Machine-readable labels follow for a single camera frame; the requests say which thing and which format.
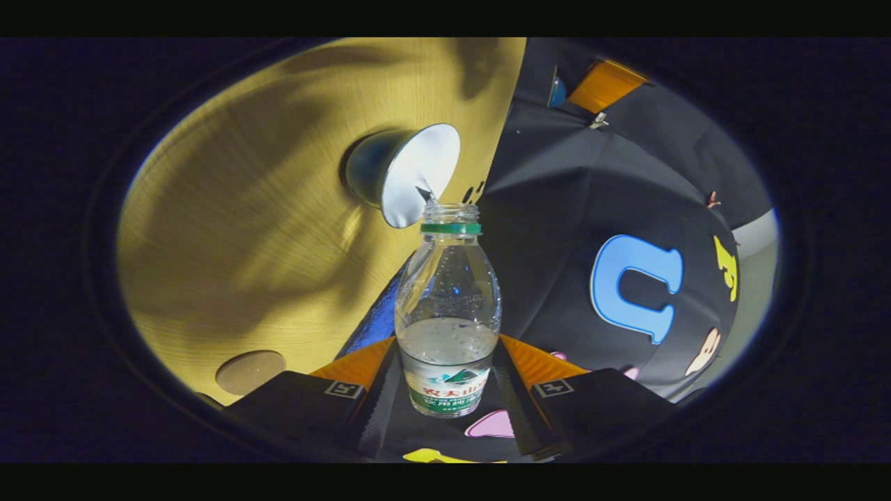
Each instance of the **plastic water bottle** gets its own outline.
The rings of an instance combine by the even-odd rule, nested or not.
[[[476,410],[501,328],[501,292],[477,242],[475,205],[428,203],[423,243],[396,297],[396,342],[409,398],[442,418]]]

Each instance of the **pink patch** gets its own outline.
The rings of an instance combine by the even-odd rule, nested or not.
[[[507,415],[507,411],[490,412],[481,417],[478,421],[470,426],[464,435],[468,437],[499,437],[502,439],[513,438],[513,427],[511,419]]]

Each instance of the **bottle threaded neck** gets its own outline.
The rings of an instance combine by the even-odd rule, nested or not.
[[[421,233],[480,234],[479,207],[468,203],[429,203]]]

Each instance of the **blue letter u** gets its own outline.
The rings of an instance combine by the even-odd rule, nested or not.
[[[652,243],[626,234],[616,235],[601,247],[591,271],[591,303],[594,311],[607,322],[647,333],[653,344],[665,339],[674,320],[674,307],[661,311],[626,301],[618,291],[618,282],[627,269],[649,275],[676,294],[681,290],[683,259],[677,249],[662,250]]]

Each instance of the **square logo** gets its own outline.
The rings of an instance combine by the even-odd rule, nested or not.
[[[565,382],[562,379],[555,379],[554,381],[537,384],[535,386],[535,389],[538,390],[538,394],[541,395],[542,398],[566,395],[567,393],[572,393],[573,391],[575,391],[572,389],[571,386],[569,386],[568,382]]]
[[[328,390],[325,390],[327,395],[353,399],[358,397],[359,393],[362,393],[362,385],[352,382],[335,381],[328,387]]]

